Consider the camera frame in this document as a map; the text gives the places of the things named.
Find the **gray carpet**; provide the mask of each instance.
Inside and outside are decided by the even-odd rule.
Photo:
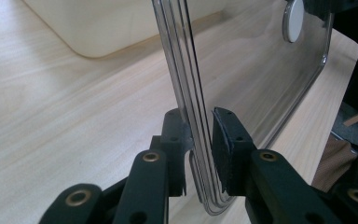
[[[358,112],[355,109],[349,105],[346,105],[345,103],[342,103],[338,111],[332,132],[336,133],[342,139],[348,140],[358,145],[358,122],[350,127],[344,125],[345,120],[353,117],[356,114],[358,114]]]

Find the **light wood tabletop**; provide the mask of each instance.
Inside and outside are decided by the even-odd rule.
[[[327,64],[272,145],[310,183],[358,56],[334,32]],[[22,1],[0,1],[0,223],[37,223],[77,183],[106,189],[176,108],[158,36],[101,59],[71,51]],[[247,222],[243,199],[219,217],[187,196],[171,223]]]

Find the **wood grain surface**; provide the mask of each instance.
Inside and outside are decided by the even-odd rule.
[[[357,55],[358,46],[333,34],[325,69],[272,145],[308,182]],[[0,0],[0,223],[37,223],[74,184],[118,182],[175,107],[158,37],[91,60],[22,1]],[[243,199],[209,217],[186,178],[188,195],[170,199],[171,223],[246,222]]]

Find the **transparent plastic lid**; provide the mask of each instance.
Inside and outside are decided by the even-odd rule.
[[[190,164],[211,215],[232,202],[213,164],[213,109],[233,111],[268,147],[324,67],[327,1],[153,0],[164,51],[194,149]]]

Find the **beige bin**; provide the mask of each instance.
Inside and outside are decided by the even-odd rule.
[[[24,0],[68,46],[98,58],[158,34],[151,0]],[[227,0],[189,0],[192,20],[222,10]]]

